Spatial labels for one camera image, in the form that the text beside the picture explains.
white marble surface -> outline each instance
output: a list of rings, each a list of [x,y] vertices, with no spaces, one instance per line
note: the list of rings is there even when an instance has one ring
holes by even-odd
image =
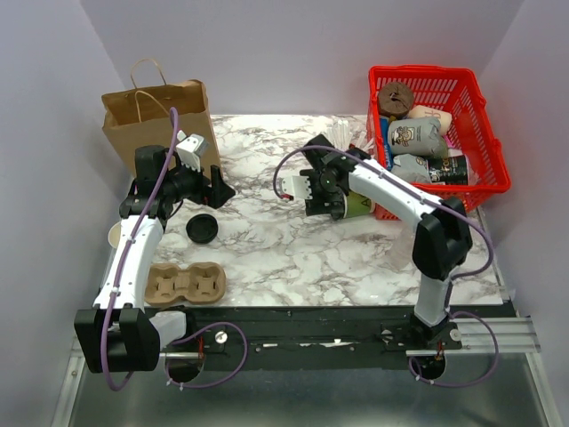
[[[356,136],[365,117],[343,117]],[[220,210],[186,202],[167,225],[154,262],[217,262],[226,271],[228,291],[216,305],[401,305],[417,301],[420,273],[409,263],[393,271],[383,255],[402,229],[401,222],[380,222],[371,215],[333,222],[307,218],[302,201],[275,197],[271,179],[280,158],[322,132],[334,117],[213,117],[225,179],[237,195]],[[292,158],[282,176],[308,162]],[[186,223],[209,212],[219,223],[218,237],[206,246],[191,242]],[[473,232],[475,246],[461,268],[471,270],[487,256]],[[493,270],[458,280],[453,304],[502,302]]]

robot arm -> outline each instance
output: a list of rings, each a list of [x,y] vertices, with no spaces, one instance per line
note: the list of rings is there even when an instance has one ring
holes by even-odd
[[[318,135],[307,146],[331,147],[332,144],[323,135]],[[291,197],[304,198],[307,215],[330,214],[333,218],[344,212],[344,196],[353,191],[382,205],[413,228],[416,232],[413,262],[422,274],[419,299],[411,321],[418,340],[430,341],[445,327],[451,293],[450,275],[465,261],[472,247],[472,237],[468,225],[422,200],[445,205],[463,215],[466,214],[464,205],[457,198],[442,200],[416,189],[359,149],[350,149],[348,153],[371,165],[379,174],[341,154],[312,149],[304,154],[313,169],[301,171],[300,177],[284,178],[280,182],[281,190]]]
[[[111,372],[148,371],[156,367],[160,350],[187,332],[186,314],[162,311],[153,318],[144,312],[144,292],[152,258],[160,242],[174,204],[184,199],[215,209],[223,206],[235,191],[221,178],[219,167],[211,166],[211,181],[203,174],[200,157],[207,142],[199,135],[178,133],[180,143],[170,169],[152,202],[148,214],[140,214],[152,193],[166,160],[167,149],[147,146],[135,152],[137,177],[121,204],[121,237],[116,255],[100,294],[90,310],[79,310],[75,330],[85,360],[92,372],[101,372],[100,339],[108,334],[108,366]],[[135,224],[140,226],[125,259],[114,307],[109,307],[120,258]],[[112,310],[111,327],[103,331],[106,310]]]

brown paper bag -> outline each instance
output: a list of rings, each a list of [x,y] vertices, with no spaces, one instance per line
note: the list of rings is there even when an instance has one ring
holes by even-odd
[[[136,85],[132,73],[136,66],[145,60],[154,62],[164,85],[141,88]],[[132,176],[136,176],[134,151],[137,148],[146,145],[170,147],[172,125],[168,110],[171,107],[178,110],[182,131],[187,135],[202,135],[210,144],[201,158],[204,174],[210,177],[210,165],[221,168],[205,85],[202,82],[187,80],[177,85],[169,85],[162,68],[151,58],[139,60],[132,66],[131,80],[134,89],[107,93],[101,98],[107,110],[103,132]]]

white wall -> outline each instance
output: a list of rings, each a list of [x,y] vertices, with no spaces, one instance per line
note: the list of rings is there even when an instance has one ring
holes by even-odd
[[[199,78],[214,113],[365,113],[376,64],[482,72],[522,0],[82,0],[119,76]],[[150,67],[143,84],[158,84]]]
[[[77,0],[0,14],[0,424],[50,425],[127,175],[100,130],[123,89]]]
[[[486,211],[517,307],[531,314],[569,425],[569,3],[526,0],[482,74],[512,178]]]

round brown snack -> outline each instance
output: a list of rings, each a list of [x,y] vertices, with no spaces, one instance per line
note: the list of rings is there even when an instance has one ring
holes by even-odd
[[[409,86],[401,82],[391,82],[383,86],[377,102],[382,116],[403,118],[413,107],[415,97]]]

